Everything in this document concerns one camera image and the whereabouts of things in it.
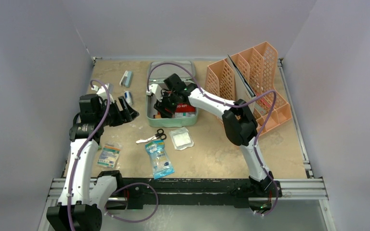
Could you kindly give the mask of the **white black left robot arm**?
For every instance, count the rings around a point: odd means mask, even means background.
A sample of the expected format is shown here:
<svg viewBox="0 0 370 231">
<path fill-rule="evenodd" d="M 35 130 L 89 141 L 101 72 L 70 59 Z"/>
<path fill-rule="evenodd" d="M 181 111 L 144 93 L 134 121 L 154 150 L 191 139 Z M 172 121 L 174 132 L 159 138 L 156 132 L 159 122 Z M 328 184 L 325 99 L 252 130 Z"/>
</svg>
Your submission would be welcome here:
<svg viewBox="0 0 370 231">
<path fill-rule="evenodd" d="M 109 101 L 105 96 L 86 94 L 79 98 L 80 111 L 69 130 L 70 160 L 66 182 L 55 206 L 46 218 L 56 231 L 99 231 L 109 196 L 124 192 L 118 170 L 102 171 L 90 188 L 92 167 L 106 126 L 130 123 L 139 113 L 120 96 Z"/>
</svg>

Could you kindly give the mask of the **white bottle green label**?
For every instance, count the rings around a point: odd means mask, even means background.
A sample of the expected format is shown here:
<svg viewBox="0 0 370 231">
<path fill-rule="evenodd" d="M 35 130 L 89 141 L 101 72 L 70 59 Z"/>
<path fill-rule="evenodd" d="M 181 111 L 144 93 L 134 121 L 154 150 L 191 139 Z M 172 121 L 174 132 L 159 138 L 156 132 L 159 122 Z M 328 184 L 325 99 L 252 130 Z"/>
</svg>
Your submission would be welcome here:
<svg viewBox="0 0 370 231">
<path fill-rule="evenodd" d="M 179 112 L 175 113 L 175 118 L 189 118 L 194 117 L 196 115 L 195 112 Z"/>
</svg>

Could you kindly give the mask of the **red first aid pouch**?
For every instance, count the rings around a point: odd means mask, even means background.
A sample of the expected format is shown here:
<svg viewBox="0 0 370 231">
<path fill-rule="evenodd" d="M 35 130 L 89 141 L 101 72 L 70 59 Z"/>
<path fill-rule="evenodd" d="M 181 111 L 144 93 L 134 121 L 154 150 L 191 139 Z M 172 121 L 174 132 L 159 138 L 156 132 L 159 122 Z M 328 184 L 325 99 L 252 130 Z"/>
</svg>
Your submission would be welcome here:
<svg viewBox="0 0 370 231">
<path fill-rule="evenodd" d="M 195 113 L 196 108 L 186 103 L 180 103 L 176 106 L 175 113 Z"/>
</svg>

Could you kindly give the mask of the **blue wet wipes packet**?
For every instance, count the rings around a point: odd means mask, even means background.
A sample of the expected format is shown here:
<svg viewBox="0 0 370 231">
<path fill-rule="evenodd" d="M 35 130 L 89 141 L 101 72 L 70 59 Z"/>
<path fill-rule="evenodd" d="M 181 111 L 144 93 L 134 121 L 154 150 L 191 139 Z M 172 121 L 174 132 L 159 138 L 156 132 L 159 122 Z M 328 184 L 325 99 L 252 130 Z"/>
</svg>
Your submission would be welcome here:
<svg viewBox="0 0 370 231">
<path fill-rule="evenodd" d="M 166 177 L 175 172 L 166 153 L 164 141 L 152 141 L 145 146 L 145 150 L 150 158 L 153 178 L 155 180 Z"/>
</svg>

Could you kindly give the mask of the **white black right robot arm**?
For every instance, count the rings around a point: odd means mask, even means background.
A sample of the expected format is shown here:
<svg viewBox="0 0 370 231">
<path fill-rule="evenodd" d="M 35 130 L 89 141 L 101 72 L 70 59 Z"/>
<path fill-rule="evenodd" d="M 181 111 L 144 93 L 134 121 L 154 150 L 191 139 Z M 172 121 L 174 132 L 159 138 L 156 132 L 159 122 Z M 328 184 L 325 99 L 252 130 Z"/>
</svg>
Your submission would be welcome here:
<svg viewBox="0 0 370 231">
<path fill-rule="evenodd" d="M 148 86 L 147 94 L 157 99 L 154 108 L 163 118 L 171 118 L 179 104 L 205 110 L 222 120 L 228 140 L 239 146 L 249 170 L 251 189 L 262 196 L 271 188 L 273 177 L 262 160 L 258 147 L 258 123 L 243 99 L 226 100 L 213 95 L 195 83 L 186 84 L 177 74 L 164 79 L 166 89 L 158 84 Z"/>
</svg>

